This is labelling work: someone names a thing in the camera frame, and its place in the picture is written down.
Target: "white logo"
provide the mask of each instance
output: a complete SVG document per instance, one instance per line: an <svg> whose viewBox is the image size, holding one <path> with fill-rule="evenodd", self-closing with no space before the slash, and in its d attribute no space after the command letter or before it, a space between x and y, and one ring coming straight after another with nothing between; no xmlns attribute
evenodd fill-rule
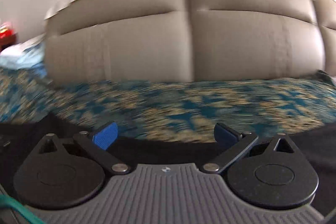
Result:
<svg viewBox="0 0 336 224"><path fill-rule="evenodd" d="M164 168L162 168L161 169L163 172L165 172L165 173L167 173L167 172L169 172L171 169L169 168L169 167L164 167Z"/></svg>

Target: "blue patterned fabric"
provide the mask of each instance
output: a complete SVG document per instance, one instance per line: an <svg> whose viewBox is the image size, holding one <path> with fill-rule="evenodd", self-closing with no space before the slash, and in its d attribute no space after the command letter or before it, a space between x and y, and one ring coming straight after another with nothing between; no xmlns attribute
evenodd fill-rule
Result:
<svg viewBox="0 0 336 224"><path fill-rule="evenodd" d="M336 120L336 90L324 80L231 82L99 82L51 89L29 72L0 69L0 122L36 122L48 112L98 129L116 122L119 135L213 142L224 122L260 136L296 133Z"/></svg>

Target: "black fabric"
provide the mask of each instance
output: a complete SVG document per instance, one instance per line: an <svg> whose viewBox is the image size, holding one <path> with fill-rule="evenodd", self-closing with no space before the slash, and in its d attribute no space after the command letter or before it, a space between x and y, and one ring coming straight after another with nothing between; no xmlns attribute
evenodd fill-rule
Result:
<svg viewBox="0 0 336 224"><path fill-rule="evenodd" d="M12 180L16 170L46 133L59 138L89 129L63 121L49 114L35 124L0 124L2 141L10 138L11 144L0 153L0 184L16 197ZM315 130L291 135L292 140L305 154L319 175L320 184L312 205L323 215L336 207L336 123ZM135 167L144 164L179 164L194 162L201 166L223 150L217 143L161 142L118 138L109 148L115 157Z"/></svg>

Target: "gray ribbed surface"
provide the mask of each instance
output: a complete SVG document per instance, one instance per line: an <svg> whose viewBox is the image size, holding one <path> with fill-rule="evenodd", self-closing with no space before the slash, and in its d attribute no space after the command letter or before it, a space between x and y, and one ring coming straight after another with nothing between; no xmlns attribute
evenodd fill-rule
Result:
<svg viewBox="0 0 336 224"><path fill-rule="evenodd" d="M313 224L323 219L311 206L269 211L238 199L219 175L194 164L138 165L114 176L94 199L63 211L31 209L47 224Z"/></svg>

